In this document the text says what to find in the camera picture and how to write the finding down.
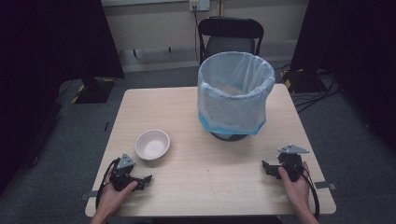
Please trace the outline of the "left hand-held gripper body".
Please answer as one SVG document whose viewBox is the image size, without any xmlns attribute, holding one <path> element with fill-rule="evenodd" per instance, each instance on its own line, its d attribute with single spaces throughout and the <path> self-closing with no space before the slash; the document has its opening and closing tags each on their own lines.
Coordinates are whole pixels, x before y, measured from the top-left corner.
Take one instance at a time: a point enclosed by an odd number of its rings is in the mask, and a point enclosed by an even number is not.
<svg viewBox="0 0 396 224">
<path fill-rule="evenodd" d="M 141 180 L 139 178 L 130 176 L 134 165 L 135 161 L 125 153 L 123 153 L 121 157 L 116 160 L 109 178 L 116 191 L 124 190 L 130 183 L 134 181 L 138 184 L 141 184 Z"/>
</svg>

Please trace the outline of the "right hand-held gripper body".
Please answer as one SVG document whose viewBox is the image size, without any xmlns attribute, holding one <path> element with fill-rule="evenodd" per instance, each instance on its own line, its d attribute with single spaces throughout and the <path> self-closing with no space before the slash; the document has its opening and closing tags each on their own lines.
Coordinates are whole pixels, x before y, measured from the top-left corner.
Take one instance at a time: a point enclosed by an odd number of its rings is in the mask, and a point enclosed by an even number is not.
<svg viewBox="0 0 396 224">
<path fill-rule="evenodd" d="M 285 147 L 280 147 L 277 151 L 279 152 L 277 158 L 280 165 L 287 171 L 292 182 L 297 181 L 304 172 L 301 154 L 308 153 L 309 150 L 288 144 Z"/>
</svg>

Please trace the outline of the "person's left hand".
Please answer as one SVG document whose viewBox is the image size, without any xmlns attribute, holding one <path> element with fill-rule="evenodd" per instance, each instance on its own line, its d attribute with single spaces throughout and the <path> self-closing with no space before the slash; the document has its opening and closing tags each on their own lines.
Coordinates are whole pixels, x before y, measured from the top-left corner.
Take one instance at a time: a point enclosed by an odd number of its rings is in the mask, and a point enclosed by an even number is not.
<svg viewBox="0 0 396 224">
<path fill-rule="evenodd" d="M 98 205 L 97 211 L 108 211 L 112 215 L 115 214 L 121 203 L 124 201 L 126 196 L 134 190 L 137 183 L 134 181 L 130 183 L 124 190 L 116 191 L 111 184 L 110 175 L 106 177 L 105 186 L 102 191 L 101 199 Z"/>
</svg>

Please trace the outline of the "person's right hand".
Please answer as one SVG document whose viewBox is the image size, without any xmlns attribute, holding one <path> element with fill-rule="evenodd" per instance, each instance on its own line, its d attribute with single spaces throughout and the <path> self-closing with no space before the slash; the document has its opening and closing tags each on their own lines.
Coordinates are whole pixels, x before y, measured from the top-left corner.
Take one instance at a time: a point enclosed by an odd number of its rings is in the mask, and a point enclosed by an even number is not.
<svg viewBox="0 0 396 224">
<path fill-rule="evenodd" d="M 312 215 L 309 207 L 309 184 L 301 176 L 297 181 L 292 182 L 287 171 L 283 167 L 279 167 L 283 186 L 290 203 L 298 217 Z"/>
</svg>

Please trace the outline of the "white bowl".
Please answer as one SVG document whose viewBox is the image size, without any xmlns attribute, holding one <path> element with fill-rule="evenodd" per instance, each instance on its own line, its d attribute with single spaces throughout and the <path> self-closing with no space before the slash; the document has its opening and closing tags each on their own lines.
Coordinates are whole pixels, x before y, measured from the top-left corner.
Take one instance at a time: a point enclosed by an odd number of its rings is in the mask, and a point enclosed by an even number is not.
<svg viewBox="0 0 396 224">
<path fill-rule="evenodd" d="M 136 155 L 145 161 L 163 156 L 170 147 L 170 137 L 162 130 L 149 130 L 140 134 L 134 144 Z"/>
</svg>

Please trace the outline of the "grey tape strip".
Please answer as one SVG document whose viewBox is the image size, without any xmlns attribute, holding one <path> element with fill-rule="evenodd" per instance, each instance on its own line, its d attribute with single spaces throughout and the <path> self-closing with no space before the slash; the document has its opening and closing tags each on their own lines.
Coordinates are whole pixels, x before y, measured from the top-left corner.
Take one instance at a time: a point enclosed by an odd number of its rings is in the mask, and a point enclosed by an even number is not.
<svg viewBox="0 0 396 224">
<path fill-rule="evenodd" d="M 80 200 L 81 201 L 88 201 L 90 198 L 96 198 L 98 191 L 97 190 L 92 190 L 87 193 L 83 193 L 80 195 Z"/>
<path fill-rule="evenodd" d="M 337 186 L 335 183 L 329 183 L 327 181 L 315 182 L 314 184 L 317 189 L 329 189 L 329 190 L 337 189 Z"/>
</svg>

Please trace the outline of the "bin with white liner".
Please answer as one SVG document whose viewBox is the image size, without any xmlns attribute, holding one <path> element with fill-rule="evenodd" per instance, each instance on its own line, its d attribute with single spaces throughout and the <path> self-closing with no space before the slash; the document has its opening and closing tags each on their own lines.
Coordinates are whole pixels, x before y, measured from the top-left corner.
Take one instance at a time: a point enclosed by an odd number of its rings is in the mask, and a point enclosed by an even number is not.
<svg viewBox="0 0 396 224">
<path fill-rule="evenodd" d="M 263 58 L 239 51 L 221 52 L 200 65 L 198 118 L 211 133 L 255 135 L 266 122 L 266 100 L 275 70 Z"/>
</svg>

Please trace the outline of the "black stand base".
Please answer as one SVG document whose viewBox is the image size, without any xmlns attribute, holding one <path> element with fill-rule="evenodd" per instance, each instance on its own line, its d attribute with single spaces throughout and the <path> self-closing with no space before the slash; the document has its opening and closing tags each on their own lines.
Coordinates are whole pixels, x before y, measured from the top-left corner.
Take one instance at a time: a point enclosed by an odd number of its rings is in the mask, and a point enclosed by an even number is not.
<svg viewBox="0 0 396 224">
<path fill-rule="evenodd" d="M 327 90 L 316 72 L 306 72 L 304 69 L 283 70 L 280 75 L 290 93 L 325 92 Z"/>
<path fill-rule="evenodd" d="M 95 77 L 82 79 L 83 85 L 72 99 L 73 104 L 102 104 L 106 103 L 115 84 L 114 78 Z"/>
</svg>

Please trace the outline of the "black curtain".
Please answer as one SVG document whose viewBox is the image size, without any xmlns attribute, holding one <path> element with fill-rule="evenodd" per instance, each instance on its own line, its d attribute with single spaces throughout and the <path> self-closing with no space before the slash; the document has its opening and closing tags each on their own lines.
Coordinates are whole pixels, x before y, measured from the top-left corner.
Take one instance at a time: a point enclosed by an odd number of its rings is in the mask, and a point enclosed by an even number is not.
<svg viewBox="0 0 396 224">
<path fill-rule="evenodd" d="M 122 76 L 101 0 L 0 0 L 0 195 L 34 162 L 64 82 Z"/>
<path fill-rule="evenodd" d="M 334 72 L 396 149 L 396 0 L 308 0 L 290 68 Z"/>
</svg>

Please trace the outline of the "black folding chair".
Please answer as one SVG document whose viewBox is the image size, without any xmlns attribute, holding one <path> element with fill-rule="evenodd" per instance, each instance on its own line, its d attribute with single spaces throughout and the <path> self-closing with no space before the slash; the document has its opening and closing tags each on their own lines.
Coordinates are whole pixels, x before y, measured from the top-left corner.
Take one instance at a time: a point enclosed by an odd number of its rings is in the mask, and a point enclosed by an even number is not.
<svg viewBox="0 0 396 224">
<path fill-rule="evenodd" d="M 209 17 L 198 23 L 199 63 L 224 51 L 241 51 L 258 56 L 264 29 L 245 18 Z"/>
</svg>

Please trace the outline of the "white wall socket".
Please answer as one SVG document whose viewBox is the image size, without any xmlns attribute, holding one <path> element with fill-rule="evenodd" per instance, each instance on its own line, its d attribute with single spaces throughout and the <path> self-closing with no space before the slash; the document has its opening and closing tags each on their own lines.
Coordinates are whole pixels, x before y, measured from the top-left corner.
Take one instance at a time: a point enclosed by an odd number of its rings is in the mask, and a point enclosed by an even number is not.
<svg viewBox="0 0 396 224">
<path fill-rule="evenodd" d="M 210 0 L 189 0 L 190 11 L 208 11 L 210 9 Z"/>
</svg>

